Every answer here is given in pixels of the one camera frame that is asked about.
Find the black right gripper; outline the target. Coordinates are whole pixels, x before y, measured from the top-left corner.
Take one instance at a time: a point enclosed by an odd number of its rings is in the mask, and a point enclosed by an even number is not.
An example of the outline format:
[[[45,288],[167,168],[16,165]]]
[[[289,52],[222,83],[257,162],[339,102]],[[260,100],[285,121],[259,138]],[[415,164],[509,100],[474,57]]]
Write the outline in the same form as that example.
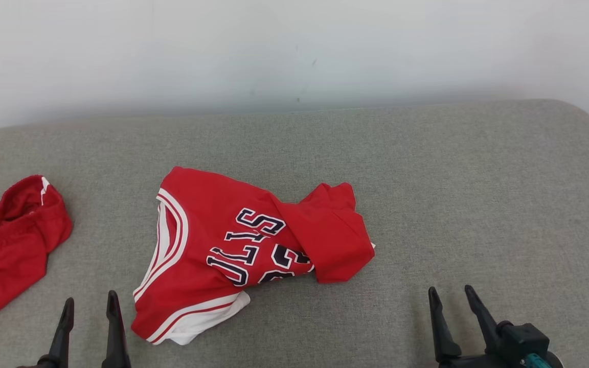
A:
[[[470,285],[465,294],[477,317],[486,344],[484,354],[463,356],[454,342],[443,314],[443,303],[435,287],[428,289],[432,317],[433,347],[439,367],[564,367],[556,354],[549,351],[549,338],[533,324],[497,323]]]

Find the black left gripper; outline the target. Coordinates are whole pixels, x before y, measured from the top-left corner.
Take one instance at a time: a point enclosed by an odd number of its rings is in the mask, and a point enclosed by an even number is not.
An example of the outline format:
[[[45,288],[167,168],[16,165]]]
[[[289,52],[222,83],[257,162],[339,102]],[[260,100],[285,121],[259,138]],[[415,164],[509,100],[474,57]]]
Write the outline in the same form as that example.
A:
[[[69,366],[70,333],[74,326],[74,307],[74,298],[68,298],[64,303],[49,353],[40,357],[35,365],[21,365],[18,368]],[[106,316],[108,319],[107,347],[106,356],[101,363],[101,367],[131,368],[121,305],[114,290],[108,292]]]

